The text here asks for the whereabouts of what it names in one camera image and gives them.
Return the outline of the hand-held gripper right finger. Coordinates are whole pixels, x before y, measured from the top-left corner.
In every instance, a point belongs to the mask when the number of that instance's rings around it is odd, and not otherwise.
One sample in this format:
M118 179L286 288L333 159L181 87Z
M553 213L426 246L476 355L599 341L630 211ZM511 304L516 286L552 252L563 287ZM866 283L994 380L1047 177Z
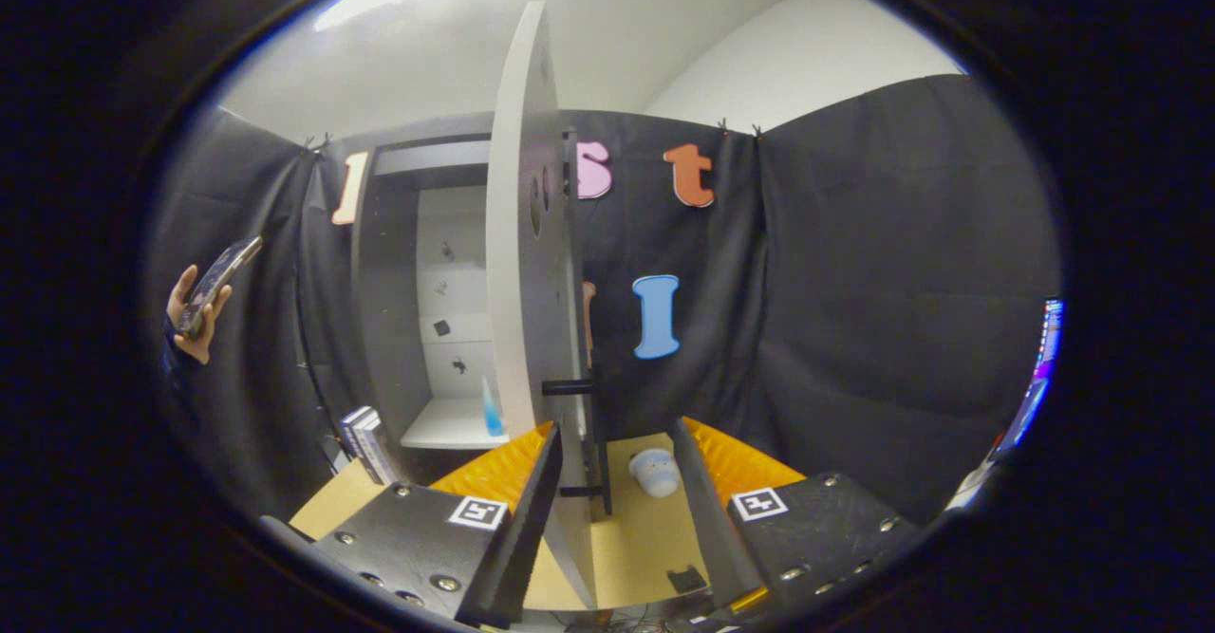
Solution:
M713 601L727 615L829 606L923 535L838 471L804 475L686 417L669 439Z

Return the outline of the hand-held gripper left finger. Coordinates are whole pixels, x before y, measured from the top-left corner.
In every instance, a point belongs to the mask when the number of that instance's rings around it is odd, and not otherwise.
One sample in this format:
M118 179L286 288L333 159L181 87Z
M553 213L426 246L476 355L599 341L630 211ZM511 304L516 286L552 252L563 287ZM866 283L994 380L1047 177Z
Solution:
M330 584L400 618L512 627L561 467L561 429L543 422L435 484L375 487L334 529L311 535L277 521L276 538Z

